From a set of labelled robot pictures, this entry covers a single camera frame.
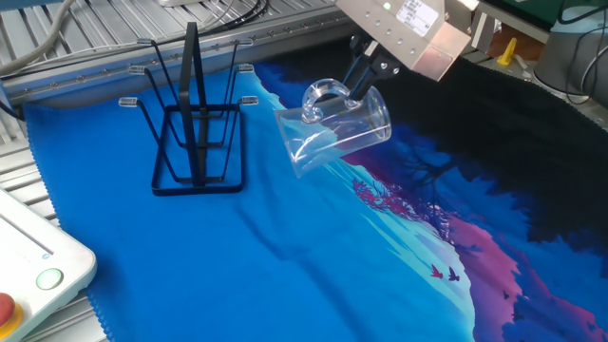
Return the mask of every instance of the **glass mug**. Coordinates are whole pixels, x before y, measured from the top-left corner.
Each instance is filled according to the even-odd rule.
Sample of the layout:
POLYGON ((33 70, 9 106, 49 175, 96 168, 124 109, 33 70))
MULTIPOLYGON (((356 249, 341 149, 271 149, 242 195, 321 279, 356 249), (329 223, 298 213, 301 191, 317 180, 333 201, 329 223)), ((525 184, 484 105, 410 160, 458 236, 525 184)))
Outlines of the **glass mug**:
POLYGON ((361 101, 349 100, 350 93, 334 79, 320 80, 308 87, 301 108, 275 112, 299 178, 320 165, 390 138, 389 111, 378 90, 372 86, 361 101), (319 102, 328 94, 335 97, 319 102))

